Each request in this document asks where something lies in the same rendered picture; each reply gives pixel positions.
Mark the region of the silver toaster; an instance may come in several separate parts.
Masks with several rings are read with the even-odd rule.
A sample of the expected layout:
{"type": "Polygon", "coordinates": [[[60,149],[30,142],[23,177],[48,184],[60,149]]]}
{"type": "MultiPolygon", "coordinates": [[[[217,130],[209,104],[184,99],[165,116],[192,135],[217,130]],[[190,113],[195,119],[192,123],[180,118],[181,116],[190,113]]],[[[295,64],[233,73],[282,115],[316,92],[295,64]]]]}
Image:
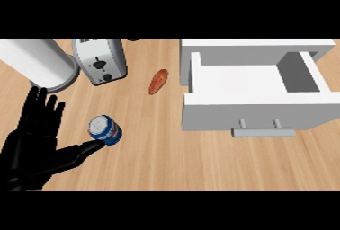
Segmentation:
{"type": "Polygon", "coordinates": [[[91,85],[101,85],[127,76],[119,39],[72,39],[73,59],[91,85]]]}

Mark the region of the white open drawer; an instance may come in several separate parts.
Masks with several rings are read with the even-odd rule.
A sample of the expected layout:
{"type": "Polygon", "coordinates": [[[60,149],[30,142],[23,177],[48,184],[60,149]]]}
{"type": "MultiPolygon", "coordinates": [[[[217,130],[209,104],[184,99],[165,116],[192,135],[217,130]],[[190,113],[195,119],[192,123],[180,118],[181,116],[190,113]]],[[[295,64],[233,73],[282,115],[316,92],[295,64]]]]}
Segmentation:
{"type": "Polygon", "coordinates": [[[205,66],[189,59],[189,91],[183,96],[181,129],[310,129],[340,119],[340,92],[329,90],[305,52],[288,52],[274,65],[205,66]]]}

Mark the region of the orange sweet potato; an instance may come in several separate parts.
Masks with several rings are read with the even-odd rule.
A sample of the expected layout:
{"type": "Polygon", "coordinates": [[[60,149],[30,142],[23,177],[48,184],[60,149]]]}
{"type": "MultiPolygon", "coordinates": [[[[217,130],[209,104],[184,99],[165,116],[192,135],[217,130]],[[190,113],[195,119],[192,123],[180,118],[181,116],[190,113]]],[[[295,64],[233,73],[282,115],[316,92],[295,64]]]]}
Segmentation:
{"type": "Polygon", "coordinates": [[[150,80],[150,85],[149,85],[149,95],[153,95],[159,89],[162,88],[164,86],[164,83],[166,81],[166,76],[168,76],[168,71],[165,69],[161,69],[152,80],[150,80]]]}

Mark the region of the white paper towel roll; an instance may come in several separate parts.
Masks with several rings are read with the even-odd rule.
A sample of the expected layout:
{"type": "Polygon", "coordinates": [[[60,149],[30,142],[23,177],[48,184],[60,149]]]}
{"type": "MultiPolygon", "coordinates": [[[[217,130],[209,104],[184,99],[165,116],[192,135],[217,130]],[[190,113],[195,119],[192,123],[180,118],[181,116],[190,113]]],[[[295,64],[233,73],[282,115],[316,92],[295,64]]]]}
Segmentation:
{"type": "Polygon", "coordinates": [[[73,83],[79,67],[53,39],[0,39],[0,59],[48,93],[73,83]]]}

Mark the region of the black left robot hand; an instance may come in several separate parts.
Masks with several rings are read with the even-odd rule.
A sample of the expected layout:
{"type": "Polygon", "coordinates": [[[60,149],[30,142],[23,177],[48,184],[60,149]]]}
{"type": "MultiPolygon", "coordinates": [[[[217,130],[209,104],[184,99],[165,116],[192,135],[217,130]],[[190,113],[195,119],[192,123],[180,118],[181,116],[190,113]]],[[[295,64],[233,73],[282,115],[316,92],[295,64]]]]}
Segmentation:
{"type": "Polygon", "coordinates": [[[57,96],[45,97],[45,88],[33,86],[0,150],[0,192],[41,190],[51,175],[78,167],[104,146],[101,140],[91,140],[57,149],[63,108],[57,96]]]}

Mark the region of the blue and white can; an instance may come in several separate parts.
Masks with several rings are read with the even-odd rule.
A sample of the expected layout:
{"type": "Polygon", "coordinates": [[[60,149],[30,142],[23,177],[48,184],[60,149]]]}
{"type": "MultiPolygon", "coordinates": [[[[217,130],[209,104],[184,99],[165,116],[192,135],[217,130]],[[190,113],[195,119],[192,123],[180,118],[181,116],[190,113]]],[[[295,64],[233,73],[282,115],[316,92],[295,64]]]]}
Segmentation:
{"type": "Polygon", "coordinates": [[[87,132],[91,138],[104,142],[106,146],[115,145],[122,136],[119,126],[106,115],[98,115],[90,120],[87,132]]]}

